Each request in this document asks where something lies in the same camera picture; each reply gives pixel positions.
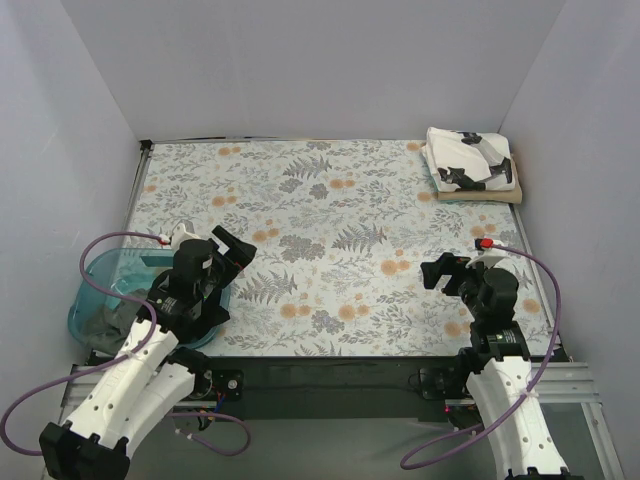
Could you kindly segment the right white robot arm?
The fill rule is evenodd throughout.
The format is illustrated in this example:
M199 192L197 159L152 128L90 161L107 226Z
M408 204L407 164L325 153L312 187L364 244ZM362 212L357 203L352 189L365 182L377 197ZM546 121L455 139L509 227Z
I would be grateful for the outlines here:
M447 296L462 300L473 317L471 345L456 357L454 389L474 400L482 425L475 433L488 439L500 479L569 479L571 473L546 424L535 386L534 368L514 319L518 279L498 267L501 256L442 254L421 265L423 284L435 289L442 277Z

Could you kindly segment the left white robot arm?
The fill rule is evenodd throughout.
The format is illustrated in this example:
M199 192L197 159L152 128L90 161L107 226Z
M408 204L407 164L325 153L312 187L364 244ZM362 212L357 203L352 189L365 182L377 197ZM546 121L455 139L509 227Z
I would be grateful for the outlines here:
M218 370L192 349L229 320L226 294L254 260L256 247L221 226L202 239L178 225L161 240L170 267L151 283L115 364L61 423L39 437L54 479L123 479L142 440L184 399L201 400L215 415L222 401L241 396L243 375Z

